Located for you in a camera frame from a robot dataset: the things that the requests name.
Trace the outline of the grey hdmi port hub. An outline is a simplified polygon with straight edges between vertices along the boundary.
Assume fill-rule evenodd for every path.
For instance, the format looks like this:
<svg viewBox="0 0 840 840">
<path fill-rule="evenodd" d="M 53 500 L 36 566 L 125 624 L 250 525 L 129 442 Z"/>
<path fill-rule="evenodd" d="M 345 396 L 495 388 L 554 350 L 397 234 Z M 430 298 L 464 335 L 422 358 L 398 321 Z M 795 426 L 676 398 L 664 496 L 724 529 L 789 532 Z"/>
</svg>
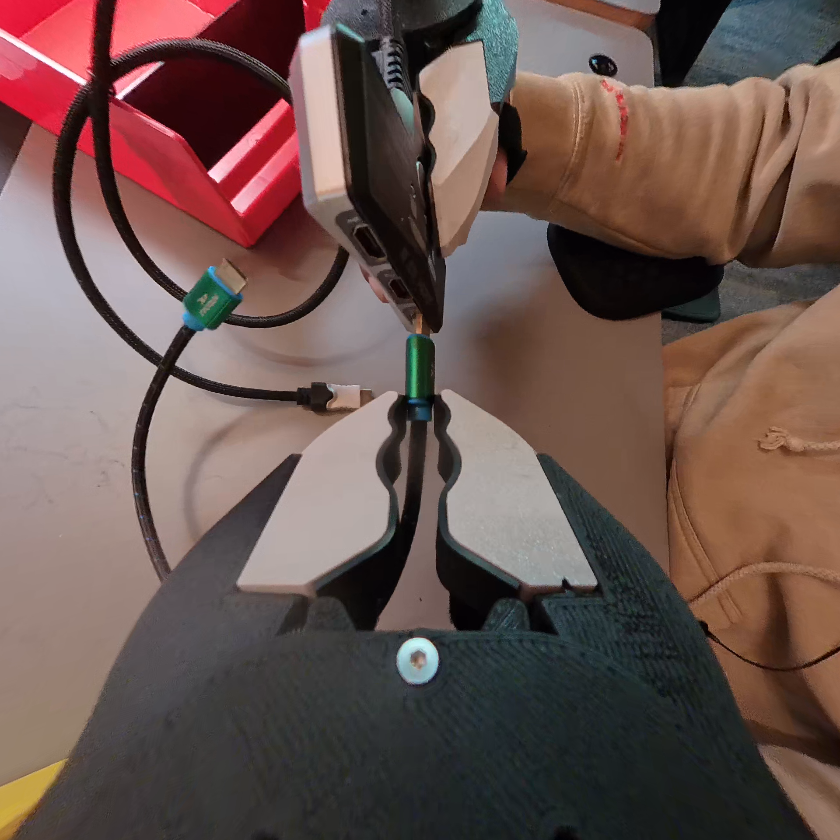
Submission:
<svg viewBox="0 0 840 840">
<path fill-rule="evenodd" d="M 434 110 L 403 43 L 343 24 L 298 41 L 290 89 L 309 214 L 376 279 L 406 329 L 441 330 L 445 258 L 428 138 Z"/>
</svg>

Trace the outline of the person's beige hoodie torso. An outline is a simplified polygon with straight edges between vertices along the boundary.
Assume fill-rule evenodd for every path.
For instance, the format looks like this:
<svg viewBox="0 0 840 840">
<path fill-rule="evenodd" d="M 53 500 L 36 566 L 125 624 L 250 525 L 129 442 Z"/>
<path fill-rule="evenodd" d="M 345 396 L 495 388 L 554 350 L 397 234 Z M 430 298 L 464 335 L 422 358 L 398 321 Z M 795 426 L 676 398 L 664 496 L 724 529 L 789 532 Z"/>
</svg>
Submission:
<svg viewBox="0 0 840 840">
<path fill-rule="evenodd" d="M 669 575 L 764 761 L 838 838 L 839 289 L 664 348 Z"/>
</svg>

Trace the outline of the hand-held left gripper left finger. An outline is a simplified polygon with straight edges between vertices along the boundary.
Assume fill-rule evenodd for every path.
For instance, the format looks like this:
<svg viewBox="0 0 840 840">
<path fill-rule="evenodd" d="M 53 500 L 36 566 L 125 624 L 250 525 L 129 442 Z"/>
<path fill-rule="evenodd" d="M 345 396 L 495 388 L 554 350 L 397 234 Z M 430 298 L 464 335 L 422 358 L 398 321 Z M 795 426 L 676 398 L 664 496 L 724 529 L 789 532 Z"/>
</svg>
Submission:
<svg viewBox="0 0 840 840">
<path fill-rule="evenodd" d="M 396 534 L 401 395 L 389 391 L 307 446 L 238 577 L 242 592 L 316 596 Z"/>
</svg>

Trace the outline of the person's right forearm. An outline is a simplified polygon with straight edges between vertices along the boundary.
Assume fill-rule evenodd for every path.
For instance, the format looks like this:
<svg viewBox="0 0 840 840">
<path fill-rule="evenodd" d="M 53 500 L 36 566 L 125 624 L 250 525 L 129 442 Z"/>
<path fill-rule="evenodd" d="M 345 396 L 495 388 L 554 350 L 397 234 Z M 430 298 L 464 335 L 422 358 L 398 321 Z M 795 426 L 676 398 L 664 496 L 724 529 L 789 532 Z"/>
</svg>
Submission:
<svg viewBox="0 0 840 840">
<path fill-rule="evenodd" d="M 838 263 L 838 59 L 712 87 L 521 73 L 511 105 L 527 157 L 501 212 L 650 256 Z"/>
</svg>

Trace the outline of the red plastic bin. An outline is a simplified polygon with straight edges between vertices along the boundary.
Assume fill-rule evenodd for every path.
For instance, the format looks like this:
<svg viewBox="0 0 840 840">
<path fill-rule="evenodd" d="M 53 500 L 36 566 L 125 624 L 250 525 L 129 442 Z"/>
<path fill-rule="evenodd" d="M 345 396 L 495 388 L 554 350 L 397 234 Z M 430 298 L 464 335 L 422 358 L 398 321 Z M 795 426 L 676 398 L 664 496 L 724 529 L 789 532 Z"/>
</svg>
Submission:
<svg viewBox="0 0 840 840">
<path fill-rule="evenodd" d="M 197 37 L 282 77 L 323 1 L 120 1 L 112 53 Z M 1 99 L 58 134 L 91 67 L 93 1 L 1 2 Z M 254 245 L 300 192 L 291 106 L 209 59 L 147 66 L 114 83 L 115 170 L 239 245 Z"/>
</svg>

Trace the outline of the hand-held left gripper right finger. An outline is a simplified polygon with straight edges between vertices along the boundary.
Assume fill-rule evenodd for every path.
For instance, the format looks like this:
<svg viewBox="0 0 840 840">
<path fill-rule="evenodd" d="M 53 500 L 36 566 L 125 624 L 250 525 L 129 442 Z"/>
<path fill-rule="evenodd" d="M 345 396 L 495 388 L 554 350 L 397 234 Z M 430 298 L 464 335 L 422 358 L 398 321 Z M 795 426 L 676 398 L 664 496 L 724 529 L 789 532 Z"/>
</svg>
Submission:
<svg viewBox="0 0 840 840">
<path fill-rule="evenodd" d="M 561 592 L 598 581 L 538 453 L 516 431 L 451 390 L 437 399 L 444 491 L 437 574 L 460 601 Z"/>
</svg>

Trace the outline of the yellow plastic bin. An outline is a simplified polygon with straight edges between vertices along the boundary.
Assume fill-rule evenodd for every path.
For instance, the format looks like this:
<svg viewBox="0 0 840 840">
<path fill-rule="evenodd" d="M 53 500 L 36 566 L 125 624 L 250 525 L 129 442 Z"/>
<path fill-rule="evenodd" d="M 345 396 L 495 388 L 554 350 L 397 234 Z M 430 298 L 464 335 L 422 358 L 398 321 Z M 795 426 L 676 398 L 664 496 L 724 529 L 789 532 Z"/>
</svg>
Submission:
<svg viewBox="0 0 840 840">
<path fill-rule="evenodd" d="M 63 759 L 1 786 L 1 839 L 16 834 L 66 763 Z"/>
</svg>

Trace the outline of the person's right hand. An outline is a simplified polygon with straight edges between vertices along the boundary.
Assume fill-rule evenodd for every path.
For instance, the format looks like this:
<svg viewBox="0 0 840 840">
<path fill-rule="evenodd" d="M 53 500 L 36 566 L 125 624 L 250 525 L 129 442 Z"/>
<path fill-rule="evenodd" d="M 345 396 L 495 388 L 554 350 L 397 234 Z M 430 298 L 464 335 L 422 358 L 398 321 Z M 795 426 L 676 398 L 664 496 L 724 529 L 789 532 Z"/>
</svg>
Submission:
<svg viewBox="0 0 840 840">
<path fill-rule="evenodd" d="M 490 177 L 486 193 L 480 209 L 488 212 L 498 212 L 505 209 L 506 190 L 508 187 L 508 157 L 504 150 L 499 150 L 490 170 Z"/>
</svg>

